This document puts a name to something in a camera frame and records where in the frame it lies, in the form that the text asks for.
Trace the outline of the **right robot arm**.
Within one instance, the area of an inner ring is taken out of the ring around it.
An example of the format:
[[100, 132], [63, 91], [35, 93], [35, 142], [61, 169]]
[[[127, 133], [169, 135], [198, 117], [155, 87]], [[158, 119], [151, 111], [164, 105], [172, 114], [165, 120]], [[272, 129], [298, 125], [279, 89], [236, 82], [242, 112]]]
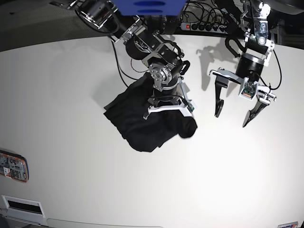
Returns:
[[112, 43], [123, 41], [132, 59], [140, 60], [152, 78], [152, 96], [143, 115], [178, 110], [192, 117], [194, 102], [187, 97], [183, 76], [190, 62], [173, 41], [160, 31], [150, 32], [139, 16], [123, 16], [111, 0], [52, 0], [51, 5], [72, 10], [89, 28], [108, 36]]

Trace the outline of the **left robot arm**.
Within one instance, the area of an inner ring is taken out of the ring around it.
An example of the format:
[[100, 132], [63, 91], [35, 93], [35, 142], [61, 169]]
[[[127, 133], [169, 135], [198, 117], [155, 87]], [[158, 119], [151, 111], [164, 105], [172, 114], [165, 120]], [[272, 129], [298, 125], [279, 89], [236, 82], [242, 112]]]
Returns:
[[240, 27], [244, 32], [244, 45], [233, 35], [226, 37], [225, 46], [231, 54], [239, 59], [236, 71], [223, 68], [211, 70], [215, 76], [215, 117], [219, 117], [224, 100], [220, 98], [222, 88], [229, 82], [240, 86], [238, 95], [247, 100], [257, 99], [256, 105], [249, 110], [243, 126], [246, 127], [272, 101], [276, 100], [274, 88], [262, 79], [262, 71], [267, 67], [270, 58], [275, 54], [275, 37], [268, 27], [268, 16], [271, 10], [283, 14], [295, 15], [304, 11], [302, 0], [244, 0], [243, 12], [240, 14]]

